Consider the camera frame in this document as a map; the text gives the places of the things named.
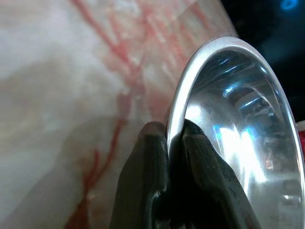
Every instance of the shiny metal surface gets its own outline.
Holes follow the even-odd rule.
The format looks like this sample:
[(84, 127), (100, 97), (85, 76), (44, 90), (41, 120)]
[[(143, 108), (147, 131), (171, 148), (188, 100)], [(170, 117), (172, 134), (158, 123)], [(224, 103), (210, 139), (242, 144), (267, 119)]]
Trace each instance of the shiny metal surface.
[(295, 122), (274, 72), (252, 46), (221, 37), (191, 58), (169, 114), (170, 159), (185, 118), (203, 129), (233, 168), (262, 228), (305, 227), (304, 160)]

